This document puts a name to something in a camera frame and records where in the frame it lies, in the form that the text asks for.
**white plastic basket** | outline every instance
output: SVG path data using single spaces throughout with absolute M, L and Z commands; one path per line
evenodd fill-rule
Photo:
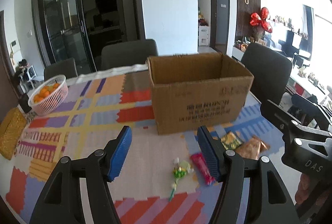
M 55 83 L 60 84 L 56 90 L 54 90 L 41 102 L 34 103 L 34 97 L 40 92 L 40 90 L 44 86 L 51 86 Z M 66 77 L 61 74 L 47 80 L 42 85 L 37 87 L 37 89 L 32 93 L 31 97 L 29 98 L 28 104 L 37 113 L 37 115 L 47 115 L 48 113 L 55 110 L 63 102 L 67 95 L 68 87 L 66 83 Z

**colorful patterned tablecloth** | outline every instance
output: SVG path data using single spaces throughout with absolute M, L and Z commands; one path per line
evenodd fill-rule
M 234 131 L 244 141 L 255 134 L 271 145 L 265 155 L 277 154 L 283 147 L 282 134 L 261 116 L 259 107 L 249 94 L 237 120 L 209 127 L 209 131 L 216 139 Z M 180 181 L 175 197 L 168 202 L 173 159 L 189 161 L 189 156 L 200 148 L 196 131 L 157 135 L 147 71 L 74 84 L 54 112 L 36 117 L 24 129 L 16 147 L 6 194 L 9 205 L 29 223 L 37 198 L 58 160 L 64 155 L 85 158 L 104 148 L 124 125 L 132 127 L 132 145 L 120 176 L 109 183 L 121 222 L 208 223 L 221 184 L 205 186 L 196 168 Z M 249 181 L 245 180 L 238 223 L 245 217 L 248 191 Z M 81 195 L 86 223 L 93 223 L 86 184 L 81 184 Z

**open brown box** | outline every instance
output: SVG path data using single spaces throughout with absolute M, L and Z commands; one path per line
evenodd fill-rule
M 243 65 L 219 53 L 152 56 L 147 63 L 158 134 L 235 120 L 254 80 Z

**heart-shaped balloon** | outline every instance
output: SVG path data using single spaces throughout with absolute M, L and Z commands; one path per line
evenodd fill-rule
M 258 13 L 252 13 L 251 14 L 251 20 L 250 20 L 250 25 L 251 26 L 257 26 L 261 23 L 262 19 L 261 17 L 259 16 Z
M 262 28 L 267 31 L 268 33 L 272 33 L 273 29 L 272 26 L 269 22 L 267 22 L 266 20 L 262 20 L 261 22 L 261 26 Z
M 267 19 L 269 15 L 269 10 L 266 7 L 263 7 L 261 10 L 261 17 L 262 19 Z

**fruit basket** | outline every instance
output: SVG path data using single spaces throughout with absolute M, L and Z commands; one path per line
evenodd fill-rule
M 29 98 L 29 106 L 37 115 L 47 115 L 55 110 L 67 97 L 66 77 L 57 75 L 37 87 Z

